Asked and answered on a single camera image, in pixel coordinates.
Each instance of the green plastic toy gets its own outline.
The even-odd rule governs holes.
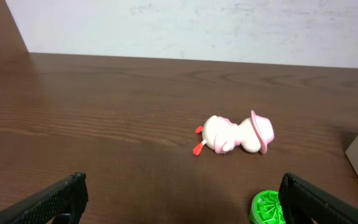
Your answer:
[[[285,224],[278,192],[265,190],[252,200],[249,220],[253,224]]]

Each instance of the wooden table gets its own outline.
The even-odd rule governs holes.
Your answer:
[[[266,155],[192,154],[211,115],[251,110],[272,121]],[[285,172],[358,208],[357,133],[356,69],[25,55],[0,68],[0,210],[75,171],[82,223],[248,223]]]

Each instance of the green object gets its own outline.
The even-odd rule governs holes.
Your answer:
[[[252,200],[249,220],[254,224],[285,224],[278,192],[265,190]]]

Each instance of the figurine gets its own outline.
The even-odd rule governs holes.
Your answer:
[[[240,125],[231,123],[227,118],[220,116],[210,117],[196,129],[196,133],[203,135],[203,141],[194,149],[193,154],[198,156],[206,144],[215,153],[227,153],[234,147],[241,146],[248,152],[267,152],[267,144],[273,141],[274,132],[269,119],[257,116],[251,111],[251,117]]]

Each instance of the green round container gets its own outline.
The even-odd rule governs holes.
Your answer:
[[[265,190],[252,200],[249,220],[254,224],[285,224],[278,192]]]

